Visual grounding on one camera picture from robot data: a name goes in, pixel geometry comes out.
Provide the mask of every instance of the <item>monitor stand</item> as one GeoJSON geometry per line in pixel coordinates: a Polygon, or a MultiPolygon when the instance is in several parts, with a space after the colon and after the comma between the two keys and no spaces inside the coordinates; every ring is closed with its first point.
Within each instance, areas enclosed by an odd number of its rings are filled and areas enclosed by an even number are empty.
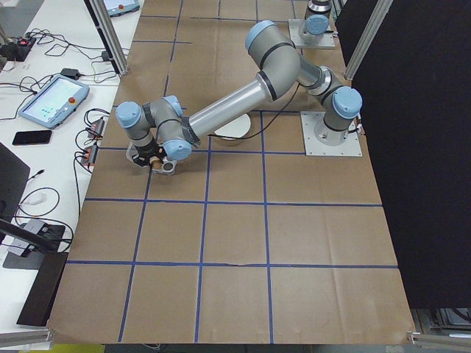
{"type": "MultiPolygon", "coordinates": [[[[65,232],[65,226],[49,224],[47,232],[40,232],[39,235],[47,240],[62,239],[65,232]]],[[[54,242],[55,251],[59,248],[59,242],[54,242]]],[[[26,257],[18,256],[11,252],[8,252],[3,262],[4,268],[15,268],[20,270],[38,270],[43,263],[44,254],[39,252],[37,249],[33,249],[26,257]]]]}

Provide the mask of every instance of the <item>brown cardboard surface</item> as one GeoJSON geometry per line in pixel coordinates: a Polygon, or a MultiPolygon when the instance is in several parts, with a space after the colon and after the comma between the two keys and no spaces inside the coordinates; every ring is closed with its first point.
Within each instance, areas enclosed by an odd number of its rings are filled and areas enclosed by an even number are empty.
{"type": "Polygon", "coordinates": [[[88,198],[142,199],[149,171],[129,163],[126,151],[101,150],[96,159],[88,198]]]}
{"type": "Polygon", "coordinates": [[[85,201],[68,259],[131,261],[141,213],[137,202],[85,201]]]}
{"type": "Polygon", "coordinates": [[[269,206],[268,222],[273,263],[397,265],[379,207],[269,206]]]}
{"type": "Polygon", "coordinates": [[[205,268],[202,291],[200,343],[270,342],[265,268],[205,268]]]}
{"type": "Polygon", "coordinates": [[[48,322],[57,328],[54,342],[116,342],[130,271],[128,265],[67,264],[48,322]]]}
{"type": "Polygon", "coordinates": [[[145,16],[178,16],[180,0],[151,0],[142,8],[145,16]]]}
{"type": "Polygon", "coordinates": [[[197,263],[201,249],[202,216],[202,204],[148,203],[138,260],[197,263]],[[185,215],[185,221],[178,227],[173,220],[177,214],[185,215]]]}
{"type": "Polygon", "coordinates": [[[211,201],[263,201],[262,159],[259,154],[211,155],[211,201]]]}
{"type": "MultiPolygon", "coordinates": [[[[190,116],[254,79],[256,20],[301,18],[305,3],[146,0],[115,105],[173,94],[190,116]]],[[[336,43],[303,52],[341,78],[336,43]]],[[[296,89],[251,112],[250,133],[296,89]]],[[[366,138],[363,157],[306,157],[297,112],[321,109],[300,88],[263,134],[205,138],[171,177],[126,159],[112,114],[49,322],[60,341],[404,343],[413,323],[366,138]]]]}
{"type": "Polygon", "coordinates": [[[265,263],[263,206],[210,204],[204,261],[236,265],[265,263]]]}
{"type": "Polygon", "coordinates": [[[123,343],[194,339],[198,270],[137,266],[123,343]]]}

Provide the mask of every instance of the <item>black monitor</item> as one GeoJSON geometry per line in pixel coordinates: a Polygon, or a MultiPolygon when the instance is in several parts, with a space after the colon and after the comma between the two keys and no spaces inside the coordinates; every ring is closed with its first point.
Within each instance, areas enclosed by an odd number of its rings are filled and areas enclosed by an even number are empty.
{"type": "Polygon", "coordinates": [[[23,229],[10,223],[28,182],[29,167],[1,143],[0,161],[0,242],[3,242],[5,235],[9,235],[29,244],[18,254],[8,252],[3,267],[38,269],[45,253],[57,251],[65,227],[34,219],[32,222],[38,230],[32,232],[31,227],[23,229]]]}

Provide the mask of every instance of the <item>power adapter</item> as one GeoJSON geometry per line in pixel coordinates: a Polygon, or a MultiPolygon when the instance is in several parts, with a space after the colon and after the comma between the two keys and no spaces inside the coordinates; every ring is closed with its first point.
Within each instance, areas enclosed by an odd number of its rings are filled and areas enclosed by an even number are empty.
{"type": "Polygon", "coordinates": [[[76,81],[80,78],[80,72],[75,68],[63,68],[60,72],[62,76],[68,77],[69,79],[75,79],[76,81]]]}

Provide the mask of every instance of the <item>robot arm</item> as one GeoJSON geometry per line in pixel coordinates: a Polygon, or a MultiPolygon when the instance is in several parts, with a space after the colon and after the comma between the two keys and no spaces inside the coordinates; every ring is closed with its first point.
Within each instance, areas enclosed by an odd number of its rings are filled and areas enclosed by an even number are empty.
{"type": "Polygon", "coordinates": [[[343,88],[340,82],[328,68],[315,66],[300,55],[273,22],[254,25],[245,46],[260,68],[255,79],[189,118],[182,118],[175,96],[163,97],[143,107],[129,101],[118,106],[116,117],[135,147],[137,153],[132,156],[135,163],[150,165],[158,173],[173,174],[176,161],[187,158],[192,146],[199,146],[201,138],[264,102],[279,99],[296,81],[321,101],[326,109],[324,120],[330,128],[335,132],[348,129],[359,108],[352,108],[348,102],[347,109],[351,111],[342,115],[341,105],[333,103],[332,98],[343,88]],[[157,127],[155,138],[150,132],[152,127],[157,127]]]}

